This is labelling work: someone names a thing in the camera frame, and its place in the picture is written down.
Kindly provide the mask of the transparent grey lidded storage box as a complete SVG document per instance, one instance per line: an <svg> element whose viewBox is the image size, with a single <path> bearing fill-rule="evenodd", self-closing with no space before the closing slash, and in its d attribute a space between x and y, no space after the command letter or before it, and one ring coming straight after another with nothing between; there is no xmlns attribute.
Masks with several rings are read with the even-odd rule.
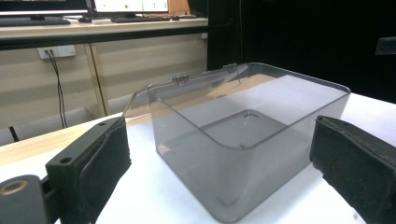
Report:
<svg viewBox="0 0 396 224"><path fill-rule="evenodd" d="M229 64L136 91L158 154L218 221L247 215L303 170L319 115L338 118L349 88L264 63Z"/></svg>

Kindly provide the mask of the bright-screen computer monitor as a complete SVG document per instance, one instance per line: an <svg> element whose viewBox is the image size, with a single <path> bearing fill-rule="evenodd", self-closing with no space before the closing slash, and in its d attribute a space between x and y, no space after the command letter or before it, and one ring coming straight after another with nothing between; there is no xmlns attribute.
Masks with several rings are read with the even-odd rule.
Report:
<svg viewBox="0 0 396 224"><path fill-rule="evenodd" d="M149 13L167 12L168 0L92 0L99 13Z"/></svg>

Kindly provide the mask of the black curtain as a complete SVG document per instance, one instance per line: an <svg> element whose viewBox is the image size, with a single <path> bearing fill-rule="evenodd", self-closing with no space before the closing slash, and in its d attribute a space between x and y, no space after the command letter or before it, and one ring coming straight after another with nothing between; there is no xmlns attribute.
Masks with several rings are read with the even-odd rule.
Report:
<svg viewBox="0 0 396 224"><path fill-rule="evenodd" d="M207 66L268 63L396 104L396 0L208 0Z"/></svg>

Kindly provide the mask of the small cardboard box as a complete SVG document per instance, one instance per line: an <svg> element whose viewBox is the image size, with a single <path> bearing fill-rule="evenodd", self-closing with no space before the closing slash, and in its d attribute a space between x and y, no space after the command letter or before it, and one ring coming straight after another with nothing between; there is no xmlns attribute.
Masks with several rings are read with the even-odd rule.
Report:
<svg viewBox="0 0 396 224"><path fill-rule="evenodd" d="M172 16L190 15L188 0L168 0L168 13Z"/></svg>

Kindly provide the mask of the white wall socket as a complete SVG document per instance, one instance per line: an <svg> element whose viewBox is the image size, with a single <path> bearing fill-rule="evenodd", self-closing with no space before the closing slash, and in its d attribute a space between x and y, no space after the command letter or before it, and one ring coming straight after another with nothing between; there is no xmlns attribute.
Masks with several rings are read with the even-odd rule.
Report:
<svg viewBox="0 0 396 224"><path fill-rule="evenodd" d="M44 47L38 48L37 50L39 57L42 60L49 58L73 57L77 55L74 45Z"/></svg>

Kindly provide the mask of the long wooden desk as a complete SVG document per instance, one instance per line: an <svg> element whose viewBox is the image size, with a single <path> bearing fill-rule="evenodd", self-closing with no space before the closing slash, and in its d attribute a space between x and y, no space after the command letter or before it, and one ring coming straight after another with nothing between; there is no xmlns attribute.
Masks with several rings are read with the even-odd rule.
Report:
<svg viewBox="0 0 396 224"><path fill-rule="evenodd" d="M0 28L0 146L119 113L150 83L205 71L206 19ZM42 60L38 48L74 45Z"/></svg>

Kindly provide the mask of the white table mat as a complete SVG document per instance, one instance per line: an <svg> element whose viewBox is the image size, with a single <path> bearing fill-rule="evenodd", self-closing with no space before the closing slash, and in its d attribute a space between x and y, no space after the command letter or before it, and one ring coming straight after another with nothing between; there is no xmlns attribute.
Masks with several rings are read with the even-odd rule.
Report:
<svg viewBox="0 0 396 224"><path fill-rule="evenodd" d="M343 120L396 146L396 104L356 93ZM0 147L0 182L45 176L52 157L92 127L91 122ZM155 150L148 117L128 123L132 165L117 185L99 224L219 224ZM237 224L363 224L357 212L307 166Z"/></svg>

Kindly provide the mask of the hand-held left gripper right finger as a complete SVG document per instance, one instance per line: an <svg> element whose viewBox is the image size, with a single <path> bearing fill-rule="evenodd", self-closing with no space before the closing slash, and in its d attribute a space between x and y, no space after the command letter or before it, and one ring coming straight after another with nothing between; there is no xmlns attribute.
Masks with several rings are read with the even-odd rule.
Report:
<svg viewBox="0 0 396 224"><path fill-rule="evenodd" d="M316 119L309 160L368 224L396 224L396 147L340 119Z"/></svg>

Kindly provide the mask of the black keyboard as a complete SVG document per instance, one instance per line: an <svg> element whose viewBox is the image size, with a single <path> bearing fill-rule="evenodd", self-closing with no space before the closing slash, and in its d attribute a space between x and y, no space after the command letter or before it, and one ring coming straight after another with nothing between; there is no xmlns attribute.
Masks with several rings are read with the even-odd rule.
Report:
<svg viewBox="0 0 396 224"><path fill-rule="evenodd" d="M15 18L0 18L0 27L15 27L15 26L40 26L40 25L67 25L70 21L63 17L15 17Z"/></svg>
<svg viewBox="0 0 396 224"><path fill-rule="evenodd" d="M152 22L152 21L170 21L170 18L165 17L117 17L111 18L115 23L130 23L130 22Z"/></svg>

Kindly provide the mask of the dark grey flat object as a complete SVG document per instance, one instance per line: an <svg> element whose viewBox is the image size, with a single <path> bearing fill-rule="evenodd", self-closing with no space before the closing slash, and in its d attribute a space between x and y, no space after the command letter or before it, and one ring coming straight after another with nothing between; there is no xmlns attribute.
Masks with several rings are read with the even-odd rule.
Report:
<svg viewBox="0 0 396 224"><path fill-rule="evenodd" d="M395 55L396 54L396 36L381 37L377 41L376 55Z"/></svg>

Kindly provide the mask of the dark-screen computer monitor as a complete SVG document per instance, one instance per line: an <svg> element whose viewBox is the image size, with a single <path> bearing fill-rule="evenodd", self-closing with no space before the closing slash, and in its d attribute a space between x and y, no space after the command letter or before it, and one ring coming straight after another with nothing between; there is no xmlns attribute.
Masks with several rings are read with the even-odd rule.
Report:
<svg viewBox="0 0 396 224"><path fill-rule="evenodd" d="M86 0L0 0L0 16L87 13Z"/></svg>

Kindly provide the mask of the black rod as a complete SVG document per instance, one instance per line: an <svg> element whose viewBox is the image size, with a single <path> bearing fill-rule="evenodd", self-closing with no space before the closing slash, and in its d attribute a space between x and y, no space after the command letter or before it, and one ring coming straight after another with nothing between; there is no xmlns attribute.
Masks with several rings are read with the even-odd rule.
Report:
<svg viewBox="0 0 396 224"><path fill-rule="evenodd" d="M19 139L19 137L17 136L14 127L11 126L11 127L8 127L8 128L9 128L9 131L10 131L12 137L13 137L14 142L19 142L20 139Z"/></svg>

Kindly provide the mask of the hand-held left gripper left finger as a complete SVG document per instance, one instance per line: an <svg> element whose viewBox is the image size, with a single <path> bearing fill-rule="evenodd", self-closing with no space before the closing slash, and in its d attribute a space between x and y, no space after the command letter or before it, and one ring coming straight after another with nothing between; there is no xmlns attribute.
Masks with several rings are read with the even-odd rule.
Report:
<svg viewBox="0 0 396 224"><path fill-rule="evenodd" d="M46 164L49 185L58 189L63 224L94 224L120 178L131 166L123 117L102 121Z"/></svg>

